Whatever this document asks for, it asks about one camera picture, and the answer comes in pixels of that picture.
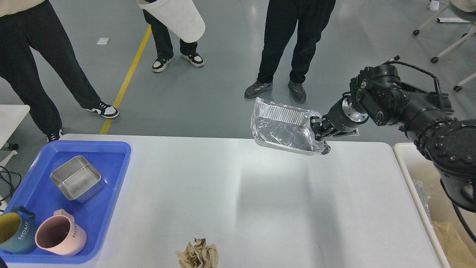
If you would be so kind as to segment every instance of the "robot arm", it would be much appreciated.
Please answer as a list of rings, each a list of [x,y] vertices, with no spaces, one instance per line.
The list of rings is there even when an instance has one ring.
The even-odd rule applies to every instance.
[[[369,118],[378,126],[400,124],[399,130],[440,172],[451,201],[476,212],[476,120],[449,117],[451,103],[439,92],[437,78],[432,75],[435,92],[425,92],[401,82],[395,63],[432,75],[397,59],[366,67],[326,115],[311,118],[315,139],[353,134]]]

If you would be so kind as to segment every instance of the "black pants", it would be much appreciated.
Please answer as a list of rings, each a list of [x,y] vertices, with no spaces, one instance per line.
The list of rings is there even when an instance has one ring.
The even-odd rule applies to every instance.
[[[152,29],[152,36],[154,36],[155,48],[157,49],[157,58],[161,60],[168,60],[173,58],[173,46],[170,41],[170,34],[167,26],[162,24],[149,12],[144,11],[144,18],[150,24]],[[193,55],[197,52],[197,42],[185,43],[180,39],[180,53],[184,55]]]
[[[10,83],[44,134],[58,131],[61,118],[43,89],[31,53],[37,50],[53,67],[82,108],[101,101],[78,64],[73,47],[50,2],[0,17],[0,76]]]
[[[316,52],[316,43],[329,22],[336,0],[269,0],[266,14],[264,48],[261,54],[258,80],[273,81],[284,48],[297,23],[297,43],[294,47],[289,78],[302,83]]]

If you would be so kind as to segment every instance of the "yellow floor line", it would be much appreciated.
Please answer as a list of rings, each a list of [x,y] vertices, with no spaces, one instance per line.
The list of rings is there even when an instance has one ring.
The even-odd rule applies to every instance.
[[[151,29],[149,26],[147,28],[146,34],[144,35],[144,38],[142,39],[142,43],[140,43],[136,56],[134,57],[134,60],[132,61],[132,64],[129,67],[129,71],[127,72],[126,78],[124,79],[124,82],[122,82],[122,86],[120,87],[119,93],[116,96],[116,100],[114,101],[114,104],[112,105],[116,108],[119,107],[119,104],[122,101],[122,97],[124,97],[124,93],[126,93],[127,86],[129,86],[130,79],[132,78],[132,75],[134,74],[134,71],[136,70],[137,63],[139,62],[142,52],[144,51],[144,48],[146,47],[147,40],[149,40],[150,33],[151,33]],[[99,132],[99,134],[108,133],[112,120],[113,119],[106,119],[106,121],[104,122],[104,125],[102,126],[101,132]]]

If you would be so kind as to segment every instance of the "shoe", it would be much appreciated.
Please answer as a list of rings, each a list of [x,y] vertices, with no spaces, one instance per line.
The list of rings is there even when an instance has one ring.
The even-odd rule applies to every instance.
[[[195,54],[190,55],[190,56],[182,54],[182,58],[189,61],[190,64],[192,64],[195,67],[202,67],[203,65],[205,65],[205,63],[203,62],[202,57],[200,57],[200,55],[198,53],[195,53]]]
[[[156,59],[154,64],[152,65],[152,71],[153,72],[161,72],[161,71],[165,70],[167,65],[173,60],[174,60],[173,57],[168,59],[168,60]]]
[[[119,116],[119,111],[116,108],[104,102],[100,102],[97,108],[86,109],[86,110],[88,112],[97,113],[101,115],[102,117],[109,118],[109,119],[116,118]]]
[[[258,79],[256,79],[256,82],[245,90],[245,98],[247,99],[256,98],[264,91],[268,91],[272,89],[273,89],[273,82],[261,83],[260,81],[258,81]]]
[[[303,103],[306,101],[306,92],[304,91],[304,87],[301,83],[294,83],[293,81],[289,80],[288,88],[291,91],[291,95],[293,95],[293,99],[297,103]]]
[[[53,142],[53,141],[57,141],[61,138],[61,136],[63,136],[63,129],[60,128],[58,131],[46,135],[46,137],[47,137],[46,142],[50,143],[50,142]]]

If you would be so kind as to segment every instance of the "foil container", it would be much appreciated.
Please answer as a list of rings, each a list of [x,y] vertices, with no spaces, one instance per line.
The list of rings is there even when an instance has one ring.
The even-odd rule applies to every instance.
[[[325,155],[330,152],[330,146],[325,140],[314,139],[311,116],[321,117],[321,114],[257,97],[251,132],[255,142],[263,147],[302,155]]]

